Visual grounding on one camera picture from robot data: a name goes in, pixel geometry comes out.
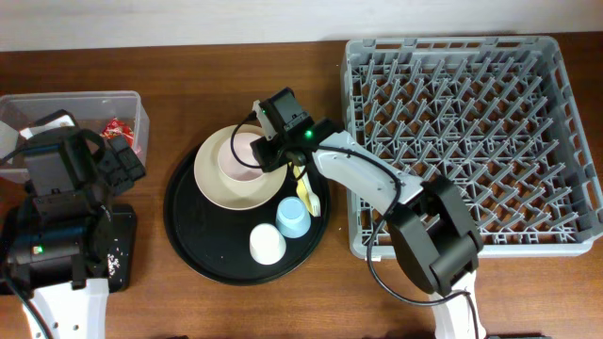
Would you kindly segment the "black round tray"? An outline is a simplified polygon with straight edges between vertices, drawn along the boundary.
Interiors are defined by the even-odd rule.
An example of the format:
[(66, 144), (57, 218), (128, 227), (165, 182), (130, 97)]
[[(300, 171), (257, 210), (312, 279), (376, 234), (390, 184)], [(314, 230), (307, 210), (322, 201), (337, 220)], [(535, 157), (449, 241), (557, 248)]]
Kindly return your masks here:
[(309, 231), (288, 238), (285, 256), (276, 264), (260, 265), (250, 254), (250, 234), (261, 223), (274, 223), (279, 202), (296, 195), (297, 183), (287, 168), (285, 183), (266, 203), (250, 210), (229, 210), (211, 202), (197, 187), (194, 157), (200, 143), (172, 174), (164, 199), (164, 225), (171, 246), (187, 265), (206, 278), (231, 285), (255, 285), (276, 280), (302, 265), (323, 237), (332, 212), (328, 180), (313, 172), (310, 184), (321, 202), (321, 216), (311, 218)]

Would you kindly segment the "cooked rice pile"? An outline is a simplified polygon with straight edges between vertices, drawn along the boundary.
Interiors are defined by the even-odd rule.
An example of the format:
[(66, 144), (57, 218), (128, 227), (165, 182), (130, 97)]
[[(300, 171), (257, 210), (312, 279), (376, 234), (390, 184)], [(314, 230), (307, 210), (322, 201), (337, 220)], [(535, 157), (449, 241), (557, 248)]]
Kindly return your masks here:
[(129, 249), (127, 248), (127, 242), (119, 237), (110, 238), (106, 258), (109, 277), (121, 279), (126, 274), (129, 267)]

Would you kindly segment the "light blue plastic cup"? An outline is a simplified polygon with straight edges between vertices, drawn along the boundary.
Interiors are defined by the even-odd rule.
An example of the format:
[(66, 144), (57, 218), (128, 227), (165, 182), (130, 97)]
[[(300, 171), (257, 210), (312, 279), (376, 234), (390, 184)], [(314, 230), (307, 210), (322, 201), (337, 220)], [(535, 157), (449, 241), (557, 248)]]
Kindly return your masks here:
[(277, 207), (276, 227), (287, 238), (300, 238), (310, 229), (311, 217), (297, 197), (287, 197)]

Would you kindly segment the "white plastic cup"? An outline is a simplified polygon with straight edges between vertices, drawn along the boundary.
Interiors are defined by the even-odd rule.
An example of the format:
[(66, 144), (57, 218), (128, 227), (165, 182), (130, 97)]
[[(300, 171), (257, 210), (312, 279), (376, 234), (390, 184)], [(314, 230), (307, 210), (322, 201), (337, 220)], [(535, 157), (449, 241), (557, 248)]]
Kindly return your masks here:
[(279, 262), (286, 251), (286, 242), (278, 229), (268, 223), (255, 226), (250, 234), (250, 254), (260, 265), (270, 266)]

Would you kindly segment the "black rectangular tray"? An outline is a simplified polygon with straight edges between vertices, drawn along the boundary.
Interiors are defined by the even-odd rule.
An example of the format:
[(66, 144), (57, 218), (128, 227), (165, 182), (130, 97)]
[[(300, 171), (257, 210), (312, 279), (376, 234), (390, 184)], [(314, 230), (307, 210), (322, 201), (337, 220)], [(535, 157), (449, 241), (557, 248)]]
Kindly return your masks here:
[(23, 207), (9, 210), (1, 230), (1, 262), (29, 295), (37, 288), (106, 279), (111, 293), (128, 287), (137, 229), (129, 204), (117, 204), (110, 218), (71, 218), (41, 223)]

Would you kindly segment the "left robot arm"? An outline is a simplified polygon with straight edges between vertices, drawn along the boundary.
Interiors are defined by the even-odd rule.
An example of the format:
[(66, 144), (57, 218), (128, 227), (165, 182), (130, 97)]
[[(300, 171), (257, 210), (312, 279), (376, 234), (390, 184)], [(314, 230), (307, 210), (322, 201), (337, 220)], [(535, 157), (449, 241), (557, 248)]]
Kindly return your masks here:
[(145, 168), (123, 136), (59, 127), (13, 151), (29, 179), (1, 231), (1, 283), (34, 338), (103, 338), (110, 294), (129, 284), (138, 224), (117, 196)]

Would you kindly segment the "grey dishwasher rack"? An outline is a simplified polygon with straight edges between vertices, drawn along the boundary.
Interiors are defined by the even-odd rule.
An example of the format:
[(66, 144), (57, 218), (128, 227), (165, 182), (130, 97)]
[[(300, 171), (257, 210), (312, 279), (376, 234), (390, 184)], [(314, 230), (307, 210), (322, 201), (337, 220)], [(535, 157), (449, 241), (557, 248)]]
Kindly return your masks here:
[(361, 146), (459, 187), (483, 257), (579, 256), (601, 237), (601, 184), (554, 39), (350, 40), (341, 88)]

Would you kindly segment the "cream large bowl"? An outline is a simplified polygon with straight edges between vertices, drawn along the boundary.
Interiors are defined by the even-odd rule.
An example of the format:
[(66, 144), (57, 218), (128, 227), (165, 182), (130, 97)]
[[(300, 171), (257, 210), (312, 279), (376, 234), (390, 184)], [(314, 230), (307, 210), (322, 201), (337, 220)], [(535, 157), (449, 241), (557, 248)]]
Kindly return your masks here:
[(229, 210), (250, 210), (258, 207), (281, 189), (287, 176), (287, 165), (263, 173), (250, 181), (238, 181), (227, 176), (219, 167), (219, 153), (235, 126), (224, 127), (204, 141), (194, 157), (193, 174), (200, 191), (214, 204)]

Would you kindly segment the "red snack wrapper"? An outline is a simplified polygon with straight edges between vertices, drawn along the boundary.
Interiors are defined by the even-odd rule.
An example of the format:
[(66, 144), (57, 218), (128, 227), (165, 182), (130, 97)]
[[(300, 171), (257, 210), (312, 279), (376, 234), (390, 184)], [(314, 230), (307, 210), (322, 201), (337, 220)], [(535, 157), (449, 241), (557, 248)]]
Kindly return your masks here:
[(140, 155), (141, 148), (139, 146), (134, 147), (135, 133), (134, 130), (124, 121), (120, 121), (118, 118), (113, 118), (101, 132), (101, 136), (105, 139), (112, 139), (114, 137), (124, 137), (128, 145), (134, 150), (136, 155)]

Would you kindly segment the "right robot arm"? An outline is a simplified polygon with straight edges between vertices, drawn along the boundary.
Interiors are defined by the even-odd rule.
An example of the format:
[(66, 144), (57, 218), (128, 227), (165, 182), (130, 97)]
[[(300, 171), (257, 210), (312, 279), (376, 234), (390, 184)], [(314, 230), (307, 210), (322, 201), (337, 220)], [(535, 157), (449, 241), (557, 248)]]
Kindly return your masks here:
[(449, 179), (426, 181), (398, 170), (329, 120), (293, 135), (261, 137), (251, 147), (262, 171), (309, 165), (378, 211), (399, 266), (429, 296), (423, 304), (433, 310), (436, 337), (485, 337), (474, 297), (483, 242)]

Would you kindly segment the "yellow plastic spoon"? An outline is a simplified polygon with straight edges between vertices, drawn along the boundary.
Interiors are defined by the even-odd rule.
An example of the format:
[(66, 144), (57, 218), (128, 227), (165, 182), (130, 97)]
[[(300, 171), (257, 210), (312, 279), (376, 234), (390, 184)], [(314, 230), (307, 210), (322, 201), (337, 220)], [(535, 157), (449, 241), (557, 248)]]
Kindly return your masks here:
[(305, 207), (308, 210), (308, 212), (310, 213), (310, 215), (313, 217), (315, 215), (314, 208), (310, 202), (308, 190), (305, 185), (305, 179), (306, 179), (307, 175), (305, 172), (303, 172), (303, 170), (301, 168), (296, 167), (296, 166), (293, 167), (292, 171), (293, 171), (295, 178), (297, 178), (298, 176), (301, 176), (301, 179), (297, 180), (296, 193), (298, 195), (298, 198), (305, 205)]

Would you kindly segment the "clear plastic waste bin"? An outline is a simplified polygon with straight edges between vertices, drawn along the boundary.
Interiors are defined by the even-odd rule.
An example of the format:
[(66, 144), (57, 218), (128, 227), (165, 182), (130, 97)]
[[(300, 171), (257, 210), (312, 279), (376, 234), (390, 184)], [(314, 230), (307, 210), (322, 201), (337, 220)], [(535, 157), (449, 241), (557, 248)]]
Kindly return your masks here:
[(141, 148), (139, 160), (146, 161), (150, 119), (139, 94), (131, 90), (2, 96), (1, 155), (8, 155), (27, 141), (19, 134), (22, 129), (60, 109), (72, 113), (81, 129), (97, 134), (101, 134), (113, 118), (126, 122), (135, 133), (133, 146)]

